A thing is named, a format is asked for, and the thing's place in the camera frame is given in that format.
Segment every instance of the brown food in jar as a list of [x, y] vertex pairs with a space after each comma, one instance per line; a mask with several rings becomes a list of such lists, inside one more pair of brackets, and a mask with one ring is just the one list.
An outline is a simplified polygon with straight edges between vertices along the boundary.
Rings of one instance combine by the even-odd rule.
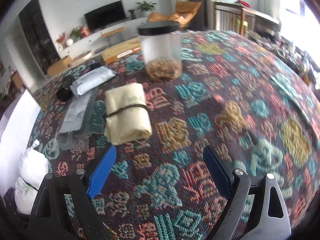
[[146, 65], [152, 81], [177, 79], [182, 74], [182, 66], [174, 59], [153, 59]]

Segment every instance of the black elastic band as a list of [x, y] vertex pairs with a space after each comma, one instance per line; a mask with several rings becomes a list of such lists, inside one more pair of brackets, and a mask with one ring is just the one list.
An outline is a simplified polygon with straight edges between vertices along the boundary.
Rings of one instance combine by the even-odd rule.
[[148, 111], [148, 108], [147, 108], [147, 106], [145, 106], [145, 105], [130, 105], [130, 106], [126, 106], [126, 107], [120, 108], [119, 110], [117, 110], [117, 111], [115, 111], [115, 112], [107, 115], [107, 117], [111, 117], [111, 116], [113, 116], [113, 115], [115, 115], [115, 114], [119, 114], [119, 113], [122, 112], [123, 110], [128, 109], [128, 108], [131, 108], [131, 107], [141, 107], [141, 108], [146, 109], [146, 110]]
[[26, 182], [24, 179], [22, 179], [22, 180], [25, 182], [25, 184], [27, 184], [28, 186], [32, 187], [34, 190], [38, 191], [38, 190], [37, 190], [34, 186], [32, 186], [30, 183]]

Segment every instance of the silver bolt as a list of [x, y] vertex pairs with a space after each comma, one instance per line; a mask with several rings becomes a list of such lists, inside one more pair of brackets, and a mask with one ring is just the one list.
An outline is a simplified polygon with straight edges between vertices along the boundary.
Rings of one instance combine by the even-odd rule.
[[268, 179], [274, 179], [275, 176], [274, 176], [272, 173], [268, 173], [268, 174], [267, 174], [267, 178], [268, 178]]
[[243, 170], [241, 170], [241, 169], [236, 169], [236, 170], [235, 170], [235, 174], [241, 176], [241, 175], [243, 175]]
[[84, 174], [84, 169], [83, 168], [77, 169], [76, 174], [78, 175]]
[[44, 177], [46, 179], [51, 179], [52, 178], [52, 173], [47, 173]]

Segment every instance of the green plant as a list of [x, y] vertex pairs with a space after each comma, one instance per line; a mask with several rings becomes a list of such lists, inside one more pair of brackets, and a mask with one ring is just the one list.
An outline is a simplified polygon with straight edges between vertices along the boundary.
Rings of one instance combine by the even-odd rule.
[[70, 33], [70, 38], [71, 37], [75, 37], [76, 39], [81, 39], [82, 36], [81, 36], [81, 30], [80, 30], [80, 27], [74, 27]]
[[135, 9], [130, 9], [130, 10], [128, 10], [128, 12], [130, 12], [130, 14], [134, 14]]
[[157, 3], [155, 2], [136, 2], [136, 4], [138, 4], [138, 8], [137, 10], [141, 10], [142, 12], [147, 12], [147, 11], [153, 11], [156, 9], [155, 5], [157, 5]]

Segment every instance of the wooden railing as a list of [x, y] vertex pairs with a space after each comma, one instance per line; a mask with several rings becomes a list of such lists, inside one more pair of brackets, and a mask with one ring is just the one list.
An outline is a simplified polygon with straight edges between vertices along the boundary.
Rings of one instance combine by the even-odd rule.
[[214, 2], [215, 30], [234, 31], [240, 35], [245, 29], [267, 31], [271, 34], [280, 31], [281, 23], [271, 16], [237, 4]]

